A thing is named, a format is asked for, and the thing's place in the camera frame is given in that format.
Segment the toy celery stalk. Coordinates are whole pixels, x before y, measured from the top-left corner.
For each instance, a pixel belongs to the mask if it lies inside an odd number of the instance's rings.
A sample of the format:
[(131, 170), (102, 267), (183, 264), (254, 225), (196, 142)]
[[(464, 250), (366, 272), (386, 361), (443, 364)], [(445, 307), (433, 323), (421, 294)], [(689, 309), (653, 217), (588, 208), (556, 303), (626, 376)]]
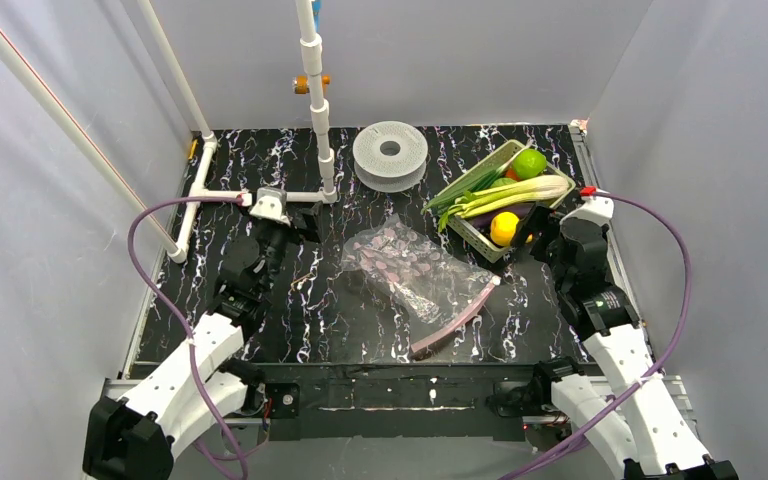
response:
[(540, 175), (500, 187), (467, 191), (443, 211), (438, 231), (444, 230), (452, 217), (470, 219), (517, 203), (556, 199), (568, 188), (569, 182), (560, 175)]

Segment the clear pink zip top bag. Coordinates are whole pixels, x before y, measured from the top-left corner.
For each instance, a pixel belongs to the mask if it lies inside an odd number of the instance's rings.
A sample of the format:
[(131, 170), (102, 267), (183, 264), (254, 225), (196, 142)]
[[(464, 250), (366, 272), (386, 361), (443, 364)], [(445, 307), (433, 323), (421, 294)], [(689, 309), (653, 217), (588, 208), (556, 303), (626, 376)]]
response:
[(397, 215), (347, 240), (341, 267), (362, 272), (406, 313), (410, 360), (442, 350), (501, 284), (498, 275), (457, 259)]

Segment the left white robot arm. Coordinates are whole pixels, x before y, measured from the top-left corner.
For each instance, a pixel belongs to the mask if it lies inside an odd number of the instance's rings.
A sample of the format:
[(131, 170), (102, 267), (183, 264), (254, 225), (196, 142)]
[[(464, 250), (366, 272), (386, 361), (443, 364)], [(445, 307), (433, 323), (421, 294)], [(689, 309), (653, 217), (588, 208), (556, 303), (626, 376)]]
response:
[(89, 413), (82, 469), (94, 479), (167, 479), (177, 457), (241, 409), (263, 372), (236, 358), (265, 322), (291, 244), (320, 242), (320, 204), (287, 220), (255, 217), (232, 243), (211, 301), (185, 340), (140, 383)]

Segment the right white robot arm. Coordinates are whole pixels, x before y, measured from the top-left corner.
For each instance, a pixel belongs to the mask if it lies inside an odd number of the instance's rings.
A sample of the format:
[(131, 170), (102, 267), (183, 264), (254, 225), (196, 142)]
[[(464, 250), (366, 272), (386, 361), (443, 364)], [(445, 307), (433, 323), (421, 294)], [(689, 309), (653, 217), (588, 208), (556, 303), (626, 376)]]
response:
[(692, 432), (646, 344), (627, 294), (609, 278), (607, 232), (581, 217), (537, 205), (519, 222), (514, 245), (550, 267), (563, 318), (602, 371), (612, 400), (571, 358), (538, 363), (531, 381), (503, 394), (510, 405), (553, 406), (572, 434), (538, 461), (543, 467), (587, 442), (617, 479), (735, 479)]

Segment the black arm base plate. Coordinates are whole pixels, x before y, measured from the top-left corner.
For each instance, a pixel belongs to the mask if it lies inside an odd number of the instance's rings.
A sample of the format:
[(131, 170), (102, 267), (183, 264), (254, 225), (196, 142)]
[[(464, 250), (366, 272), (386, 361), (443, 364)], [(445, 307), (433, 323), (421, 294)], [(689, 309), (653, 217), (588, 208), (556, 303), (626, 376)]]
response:
[(523, 441), (529, 431), (566, 437), (570, 420), (524, 394), (529, 364), (258, 365), (272, 405), (270, 437), (299, 441), (489, 437)]

